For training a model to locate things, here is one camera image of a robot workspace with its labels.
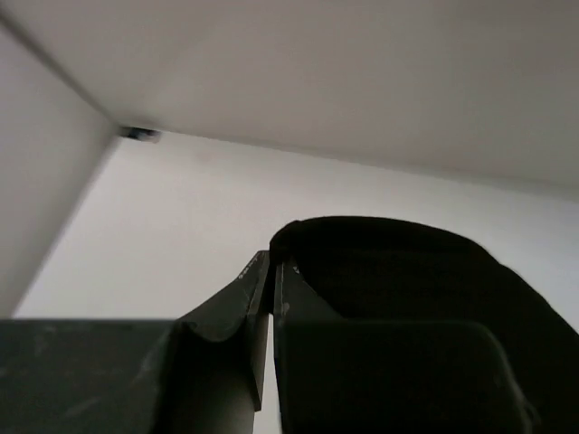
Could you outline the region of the black skirt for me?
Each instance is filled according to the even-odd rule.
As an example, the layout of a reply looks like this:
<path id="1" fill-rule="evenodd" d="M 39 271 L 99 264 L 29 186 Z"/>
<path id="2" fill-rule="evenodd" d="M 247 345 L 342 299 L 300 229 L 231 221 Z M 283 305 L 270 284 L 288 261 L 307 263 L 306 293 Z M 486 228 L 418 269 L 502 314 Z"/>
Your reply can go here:
<path id="1" fill-rule="evenodd" d="M 578 430 L 578 334 L 515 271 L 458 234 L 393 219 L 292 222 L 270 243 L 269 282 L 293 261 L 347 319 L 472 322 L 503 348 L 536 416 L 529 433 Z"/>

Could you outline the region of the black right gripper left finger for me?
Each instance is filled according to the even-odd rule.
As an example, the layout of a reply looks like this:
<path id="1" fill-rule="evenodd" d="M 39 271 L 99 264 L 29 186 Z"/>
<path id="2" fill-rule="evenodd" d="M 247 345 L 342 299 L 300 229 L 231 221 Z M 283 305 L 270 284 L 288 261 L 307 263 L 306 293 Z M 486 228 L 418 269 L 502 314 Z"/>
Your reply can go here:
<path id="1" fill-rule="evenodd" d="M 250 433 L 261 409 L 266 251 L 176 320 L 1 324 L 4 433 Z"/>

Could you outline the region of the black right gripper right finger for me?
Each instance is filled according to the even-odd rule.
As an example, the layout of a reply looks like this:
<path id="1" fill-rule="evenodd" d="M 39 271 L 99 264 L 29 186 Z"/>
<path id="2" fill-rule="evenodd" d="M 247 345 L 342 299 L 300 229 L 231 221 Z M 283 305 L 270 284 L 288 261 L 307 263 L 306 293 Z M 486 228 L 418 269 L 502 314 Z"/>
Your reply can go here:
<path id="1" fill-rule="evenodd" d="M 536 416 L 484 326 L 347 319 L 277 267 L 274 358 L 286 433 L 529 433 Z"/>

